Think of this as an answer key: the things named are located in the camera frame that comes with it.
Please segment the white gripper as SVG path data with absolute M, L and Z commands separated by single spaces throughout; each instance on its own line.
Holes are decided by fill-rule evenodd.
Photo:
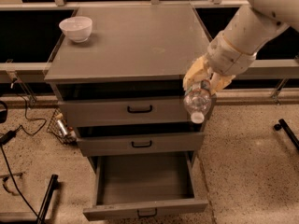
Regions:
M 236 75 L 244 73 L 255 59 L 255 53 L 237 50 L 220 31 L 208 45 L 206 56 L 199 57 L 185 74 L 183 89 L 186 91 L 193 83 L 210 79 L 210 66 L 216 72 L 210 80 L 210 93 L 214 95 L 230 85 Z

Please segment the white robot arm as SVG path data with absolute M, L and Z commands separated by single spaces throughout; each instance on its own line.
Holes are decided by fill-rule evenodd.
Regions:
M 247 0 L 209 43 L 183 78 L 183 89 L 211 78 L 211 91 L 228 86 L 256 60 L 258 51 L 286 29 L 299 31 L 299 0 Z

